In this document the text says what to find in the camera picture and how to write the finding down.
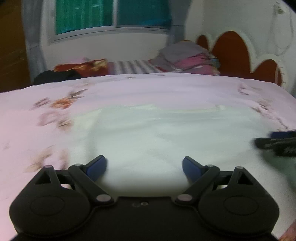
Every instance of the window frame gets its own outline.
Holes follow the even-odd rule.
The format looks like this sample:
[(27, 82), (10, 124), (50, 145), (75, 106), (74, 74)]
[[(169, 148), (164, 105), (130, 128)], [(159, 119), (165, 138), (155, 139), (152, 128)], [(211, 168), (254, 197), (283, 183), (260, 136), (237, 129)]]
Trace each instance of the window frame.
[(160, 26), (117, 26), (117, 6), (119, 0), (113, 0), (113, 25), (74, 30), (67, 33), (56, 34), (56, 0), (47, 0), (48, 9), (48, 41), (49, 43), (76, 39), (86, 36), (111, 33), (158, 33), (168, 34), (169, 29)]

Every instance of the headboard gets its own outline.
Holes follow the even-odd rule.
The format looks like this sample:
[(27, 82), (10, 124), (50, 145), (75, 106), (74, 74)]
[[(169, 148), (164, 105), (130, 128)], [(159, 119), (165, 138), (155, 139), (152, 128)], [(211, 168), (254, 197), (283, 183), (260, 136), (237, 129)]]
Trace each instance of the headboard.
[(258, 58), (251, 41), (241, 31), (224, 31), (216, 40), (204, 33), (196, 43), (219, 59), (222, 76), (261, 80), (287, 87), (288, 75), (278, 56), (264, 54)]

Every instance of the green window glass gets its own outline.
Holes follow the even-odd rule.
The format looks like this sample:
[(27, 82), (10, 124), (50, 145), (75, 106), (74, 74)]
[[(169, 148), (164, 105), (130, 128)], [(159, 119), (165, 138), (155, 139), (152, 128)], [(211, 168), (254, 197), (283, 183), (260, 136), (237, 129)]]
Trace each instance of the green window glass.
[(111, 26), (112, 0), (56, 0), (56, 34)]
[(118, 26), (159, 26), (171, 23), (168, 0), (118, 0)]

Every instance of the wall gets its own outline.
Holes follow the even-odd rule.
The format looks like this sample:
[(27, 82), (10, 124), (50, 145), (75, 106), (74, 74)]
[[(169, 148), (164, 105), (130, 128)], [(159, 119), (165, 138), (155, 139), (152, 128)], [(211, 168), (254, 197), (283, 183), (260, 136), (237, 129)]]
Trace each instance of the wall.
[[(291, 39), (289, 24), (289, 7), (279, 0), (286, 8), (284, 15), (278, 15), (274, 33), (280, 47), (285, 47)], [(272, 43), (270, 29), (276, 0), (206, 0), (204, 3), (203, 31), (210, 33), (214, 39), (225, 28), (240, 29), (251, 40), (257, 56), (265, 53), (276, 54), (277, 49)], [(296, 14), (292, 11), (294, 29)], [(296, 38), (293, 39), (291, 49), (282, 57), (288, 71), (289, 87), (292, 92), (295, 84)]]
[[(202, 28), (204, 0), (193, 0), (186, 21), (186, 39), (195, 41)], [(85, 36), (49, 44), (47, 39), (48, 9), (44, 1), (41, 23), (41, 48), (48, 69), (69, 60), (87, 57), (109, 61), (150, 59), (166, 45), (166, 34), (115, 33)]]

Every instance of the wooden door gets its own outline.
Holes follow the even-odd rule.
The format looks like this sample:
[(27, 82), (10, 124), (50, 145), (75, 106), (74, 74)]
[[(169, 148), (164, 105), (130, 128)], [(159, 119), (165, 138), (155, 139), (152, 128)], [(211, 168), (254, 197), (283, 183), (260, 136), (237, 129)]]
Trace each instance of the wooden door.
[(21, 0), (5, 0), (0, 3), (0, 92), (29, 85)]

